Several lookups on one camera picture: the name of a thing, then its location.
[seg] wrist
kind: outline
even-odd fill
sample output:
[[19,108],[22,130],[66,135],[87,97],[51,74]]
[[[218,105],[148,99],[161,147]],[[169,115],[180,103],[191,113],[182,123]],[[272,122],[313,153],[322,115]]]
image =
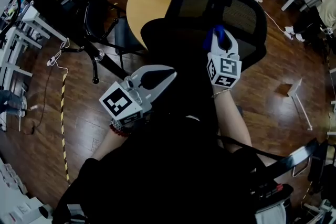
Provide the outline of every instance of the wrist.
[[216,98],[219,95],[228,95],[231,88],[223,88],[223,87],[216,87],[213,88],[214,94],[212,95],[212,98]]

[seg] mesh office chair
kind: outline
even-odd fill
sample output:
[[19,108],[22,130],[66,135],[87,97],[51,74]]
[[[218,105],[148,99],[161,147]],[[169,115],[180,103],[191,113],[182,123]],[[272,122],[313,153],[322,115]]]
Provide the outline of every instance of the mesh office chair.
[[237,39],[241,70],[266,55],[267,21],[255,0],[172,0],[165,18],[197,18],[197,29],[222,24]]

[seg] yellow black tape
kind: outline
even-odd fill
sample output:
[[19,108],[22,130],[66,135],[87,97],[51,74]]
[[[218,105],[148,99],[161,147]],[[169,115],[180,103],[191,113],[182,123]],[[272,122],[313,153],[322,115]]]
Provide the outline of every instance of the yellow black tape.
[[65,92],[65,79],[67,77],[67,74],[64,74],[63,81],[62,81],[62,96],[61,96],[61,132],[62,132],[62,147],[63,147],[63,159],[64,159],[64,166],[65,166],[65,173],[67,176],[67,181],[69,186],[71,185],[70,178],[69,178],[69,172],[68,172],[68,162],[67,162],[67,153],[65,150],[65,136],[64,136],[64,92]]

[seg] blue object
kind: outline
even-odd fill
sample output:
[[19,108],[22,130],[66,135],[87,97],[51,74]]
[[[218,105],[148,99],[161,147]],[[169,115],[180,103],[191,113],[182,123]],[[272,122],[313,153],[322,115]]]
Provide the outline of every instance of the blue object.
[[213,28],[211,28],[208,33],[206,33],[205,40],[203,42],[203,49],[207,52],[211,51],[211,44],[212,44],[212,34],[215,32],[217,38],[218,38],[218,44],[222,44],[224,42],[225,38],[225,31],[223,25],[215,25]]

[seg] bracelet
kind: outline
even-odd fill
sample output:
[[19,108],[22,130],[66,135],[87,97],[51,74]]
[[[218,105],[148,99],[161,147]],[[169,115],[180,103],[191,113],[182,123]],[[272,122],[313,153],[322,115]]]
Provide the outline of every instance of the bracelet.
[[117,135],[122,137],[129,137],[130,133],[125,133],[121,130],[118,130],[116,127],[113,126],[113,124],[110,124],[110,129],[114,131]]
[[229,89],[224,89],[223,91],[220,91],[220,92],[218,92],[218,93],[215,93],[213,96],[211,96],[212,98],[215,98],[217,95],[219,95],[219,94],[221,94],[221,93],[223,93],[223,92],[227,92],[227,91],[229,91],[229,90],[231,90],[230,88]]

